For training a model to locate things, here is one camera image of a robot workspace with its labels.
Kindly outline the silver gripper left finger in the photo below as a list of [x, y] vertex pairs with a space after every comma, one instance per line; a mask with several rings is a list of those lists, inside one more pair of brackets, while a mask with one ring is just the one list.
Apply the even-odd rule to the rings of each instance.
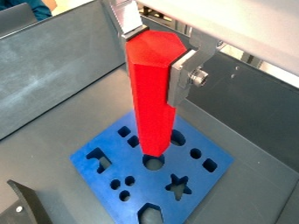
[[149, 29], [141, 18], [137, 0], [107, 0], [107, 8], [122, 41], [129, 41]]

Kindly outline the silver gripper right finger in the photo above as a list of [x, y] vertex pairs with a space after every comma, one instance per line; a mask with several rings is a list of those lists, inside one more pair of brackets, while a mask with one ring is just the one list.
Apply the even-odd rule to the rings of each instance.
[[190, 49], [173, 63], [167, 103], [178, 107], [189, 96], [191, 86], [202, 87], [209, 73], [203, 70], [205, 63], [226, 46], [225, 42], [195, 28], [191, 29]]

